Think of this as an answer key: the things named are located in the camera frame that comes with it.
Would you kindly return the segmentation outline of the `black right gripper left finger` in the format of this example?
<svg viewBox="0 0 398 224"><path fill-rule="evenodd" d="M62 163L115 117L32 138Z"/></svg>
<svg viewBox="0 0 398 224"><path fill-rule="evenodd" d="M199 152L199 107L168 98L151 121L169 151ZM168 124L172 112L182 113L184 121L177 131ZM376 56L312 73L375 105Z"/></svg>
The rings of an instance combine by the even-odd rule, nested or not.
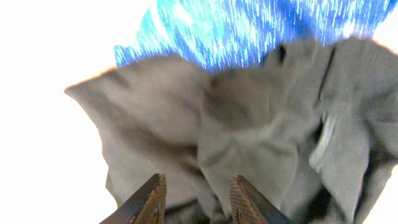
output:
<svg viewBox="0 0 398 224"><path fill-rule="evenodd" d="M154 174L100 224L164 224L167 182Z"/></svg>

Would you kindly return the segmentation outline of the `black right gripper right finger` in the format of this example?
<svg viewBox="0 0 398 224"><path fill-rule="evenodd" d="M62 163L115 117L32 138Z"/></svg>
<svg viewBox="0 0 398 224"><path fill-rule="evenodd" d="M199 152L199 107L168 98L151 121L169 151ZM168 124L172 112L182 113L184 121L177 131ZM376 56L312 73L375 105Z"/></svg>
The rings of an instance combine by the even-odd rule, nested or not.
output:
<svg viewBox="0 0 398 224"><path fill-rule="evenodd" d="M292 224L242 175L231 181L229 199L234 224Z"/></svg>

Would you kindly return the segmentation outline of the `black cloth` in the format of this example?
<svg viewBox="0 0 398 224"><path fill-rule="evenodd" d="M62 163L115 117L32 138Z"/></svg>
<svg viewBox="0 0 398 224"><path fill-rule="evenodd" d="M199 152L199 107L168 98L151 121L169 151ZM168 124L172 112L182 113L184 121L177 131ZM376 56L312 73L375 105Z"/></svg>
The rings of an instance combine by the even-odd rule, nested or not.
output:
<svg viewBox="0 0 398 224"><path fill-rule="evenodd" d="M217 74L198 160L227 215L243 175L294 222L363 222L397 163L397 55L354 37L302 40Z"/></svg>
<svg viewBox="0 0 398 224"><path fill-rule="evenodd" d="M99 131L106 189L122 205L153 174L167 181L166 223L218 223L223 212L197 159L209 73L179 57L154 57L65 90Z"/></svg>

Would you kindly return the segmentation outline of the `shiny blue green cloth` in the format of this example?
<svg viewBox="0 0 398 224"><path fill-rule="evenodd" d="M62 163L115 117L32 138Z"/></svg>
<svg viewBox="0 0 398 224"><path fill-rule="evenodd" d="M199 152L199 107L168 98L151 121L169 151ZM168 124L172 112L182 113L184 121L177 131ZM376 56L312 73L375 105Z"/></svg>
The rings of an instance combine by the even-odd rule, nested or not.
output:
<svg viewBox="0 0 398 224"><path fill-rule="evenodd" d="M119 67L170 54L207 70L246 67L280 43L370 37L396 8L397 0L161 0L114 56Z"/></svg>

